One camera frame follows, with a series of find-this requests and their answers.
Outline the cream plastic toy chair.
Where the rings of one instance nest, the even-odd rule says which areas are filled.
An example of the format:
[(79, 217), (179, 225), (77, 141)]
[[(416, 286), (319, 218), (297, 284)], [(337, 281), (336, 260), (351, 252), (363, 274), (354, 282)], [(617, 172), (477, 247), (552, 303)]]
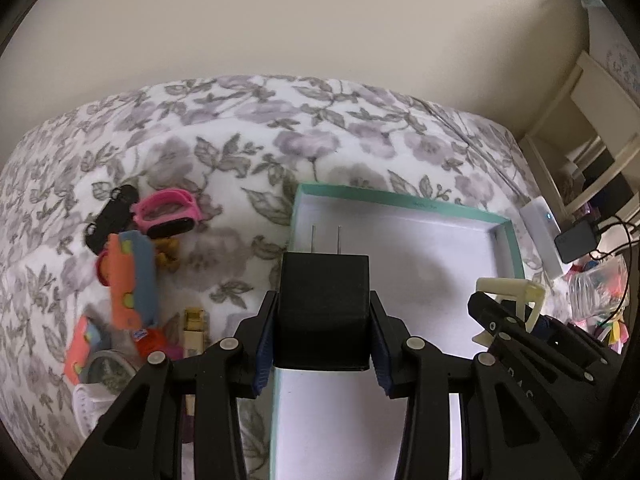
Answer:
[(483, 330), (472, 341), (489, 348), (503, 326), (509, 325), (533, 333), (545, 296), (542, 286), (524, 278), (479, 278), (468, 311)]

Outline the small orange blue toy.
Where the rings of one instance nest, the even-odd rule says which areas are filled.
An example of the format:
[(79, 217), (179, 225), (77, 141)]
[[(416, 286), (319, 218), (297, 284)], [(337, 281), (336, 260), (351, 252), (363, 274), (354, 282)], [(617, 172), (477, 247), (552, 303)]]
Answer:
[(98, 351), (104, 337), (91, 318), (81, 316), (75, 325), (70, 348), (66, 351), (64, 375), (73, 386), (80, 383), (80, 376), (92, 352)]

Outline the gold patterned lighter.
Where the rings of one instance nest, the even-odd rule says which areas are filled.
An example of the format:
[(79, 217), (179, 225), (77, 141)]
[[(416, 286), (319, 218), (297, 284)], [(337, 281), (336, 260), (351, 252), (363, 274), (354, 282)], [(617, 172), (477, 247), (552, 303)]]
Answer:
[(186, 308), (183, 311), (182, 343), (183, 357), (199, 356), (208, 341), (208, 319), (205, 311), (199, 308)]

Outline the orange blue toy car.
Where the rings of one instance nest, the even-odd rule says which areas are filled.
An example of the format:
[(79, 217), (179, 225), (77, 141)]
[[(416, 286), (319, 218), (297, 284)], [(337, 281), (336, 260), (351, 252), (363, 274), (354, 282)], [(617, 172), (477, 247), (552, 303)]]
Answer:
[(110, 234), (96, 264), (101, 283), (110, 290), (111, 324), (118, 330), (141, 330), (158, 323), (155, 246), (139, 231)]

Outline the pink brown dog figurine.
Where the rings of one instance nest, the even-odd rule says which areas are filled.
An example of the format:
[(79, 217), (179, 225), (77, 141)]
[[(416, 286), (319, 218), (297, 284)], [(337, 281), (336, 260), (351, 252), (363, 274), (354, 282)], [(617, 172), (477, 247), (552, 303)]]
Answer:
[(179, 269), (180, 243), (175, 237), (153, 240), (157, 270), (174, 273)]

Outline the black power adapter plug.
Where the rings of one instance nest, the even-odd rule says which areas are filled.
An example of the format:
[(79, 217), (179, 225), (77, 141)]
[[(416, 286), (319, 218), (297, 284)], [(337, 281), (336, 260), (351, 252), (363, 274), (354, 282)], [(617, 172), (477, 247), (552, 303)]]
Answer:
[(335, 249), (287, 252), (272, 326), (273, 365), (305, 372), (364, 372), (370, 367), (370, 266)]

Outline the black toy car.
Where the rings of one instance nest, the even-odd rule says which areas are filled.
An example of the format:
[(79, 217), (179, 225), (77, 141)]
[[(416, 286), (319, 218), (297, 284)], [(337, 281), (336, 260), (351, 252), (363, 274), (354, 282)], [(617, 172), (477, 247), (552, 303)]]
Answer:
[(102, 252), (110, 234), (130, 228), (134, 218), (131, 207), (139, 200), (139, 192), (133, 185), (124, 184), (111, 190), (100, 213), (85, 228), (85, 244), (95, 255)]

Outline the pink smart wristband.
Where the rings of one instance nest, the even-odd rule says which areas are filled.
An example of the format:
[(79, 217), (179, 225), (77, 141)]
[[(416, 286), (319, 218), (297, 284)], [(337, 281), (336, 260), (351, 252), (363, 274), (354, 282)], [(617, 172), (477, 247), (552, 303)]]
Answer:
[(151, 240), (189, 232), (203, 220), (198, 201), (182, 188), (157, 191), (133, 204), (130, 211), (138, 230)]

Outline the colourful clutter pile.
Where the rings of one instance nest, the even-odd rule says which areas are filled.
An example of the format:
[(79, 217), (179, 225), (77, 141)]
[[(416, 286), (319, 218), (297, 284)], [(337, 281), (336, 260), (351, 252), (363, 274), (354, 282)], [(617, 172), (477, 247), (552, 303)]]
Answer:
[(629, 339), (624, 313), (630, 281), (623, 255), (587, 262), (568, 278), (570, 319), (614, 352)]

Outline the black charger block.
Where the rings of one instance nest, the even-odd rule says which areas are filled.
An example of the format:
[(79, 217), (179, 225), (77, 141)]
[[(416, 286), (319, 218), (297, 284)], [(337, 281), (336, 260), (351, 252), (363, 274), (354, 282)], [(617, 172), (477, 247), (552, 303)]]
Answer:
[(593, 252), (599, 242), (598, 231), (587, 220), (580, 220), (555, 237), (554, 246), (562, 263), (572, 263)]

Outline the white power bank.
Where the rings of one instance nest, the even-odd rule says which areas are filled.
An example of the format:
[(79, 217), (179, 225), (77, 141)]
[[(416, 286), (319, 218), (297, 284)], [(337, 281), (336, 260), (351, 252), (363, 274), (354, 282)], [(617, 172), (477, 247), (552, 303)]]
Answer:
[(520, 209), (520, 215), (541, 258), (544, 272), (551, 281), (562, 278), (570, 265), (561, 260), (555, 247), (554, 240), (560, 234), (560, 228), (547, 202), (542, 196), (533, 198)]

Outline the teal white cardboard box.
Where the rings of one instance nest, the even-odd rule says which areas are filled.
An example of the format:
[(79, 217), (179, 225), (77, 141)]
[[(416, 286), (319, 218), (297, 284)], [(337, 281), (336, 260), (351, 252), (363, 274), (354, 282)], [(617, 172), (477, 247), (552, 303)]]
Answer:
[[(477, 280), (524, 275), (506, 216), (364, 188), (301, 185), (290, 246), (368, 256), (386, 313), (462, 358), (482, 350), (468, 313)], [(271, 478), (393, 478), (407, 402), (390, 400), (372, 370), (276, 370), (274, 382)]]

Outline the cream wooden shelf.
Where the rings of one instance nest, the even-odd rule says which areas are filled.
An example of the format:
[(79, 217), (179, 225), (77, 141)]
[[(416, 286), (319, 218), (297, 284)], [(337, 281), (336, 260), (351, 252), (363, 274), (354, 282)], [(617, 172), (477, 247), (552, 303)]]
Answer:
[[(576, 218), (578, 210), (619, 176), (631, 187), (618, 214), (629, 221), (639, 214), (639, 105), (629, 93), (582, 51), (559, 91), (520, 140), (529, 164), (557, 222)], [(567, 164), (580, 176), (599, 156), (612, 164), (571, 200), (555, 177)]]

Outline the floral grey white blanket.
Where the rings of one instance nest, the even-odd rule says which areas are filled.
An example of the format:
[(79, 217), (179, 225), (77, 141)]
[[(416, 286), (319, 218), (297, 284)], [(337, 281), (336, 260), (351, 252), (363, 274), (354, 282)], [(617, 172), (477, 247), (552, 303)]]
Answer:
[(220, 76), (107, 96), (33, 128), (1, 173), (1, 419), (43, 479), (81, 446), (66, 350), (78, 318), (111, 316), (85, 229), (119, 185), (183, 188), (203, 220), (164, 276), (160, 319), (201, 307), (221, 338), (277, 283), (302, 182), (376, 188), (513, 221), (531, 280), (542, 264), (518, 212), (539, 193), (507, 128), (339, 79)]

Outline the white paper booklet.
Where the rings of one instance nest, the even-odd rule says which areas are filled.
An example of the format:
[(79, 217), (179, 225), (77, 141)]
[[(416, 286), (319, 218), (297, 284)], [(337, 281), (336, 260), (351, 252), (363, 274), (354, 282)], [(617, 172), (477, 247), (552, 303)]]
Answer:
[(589, 21), (589, 54), (639, 104), (639, 55), (602, 0), (580, 0)]

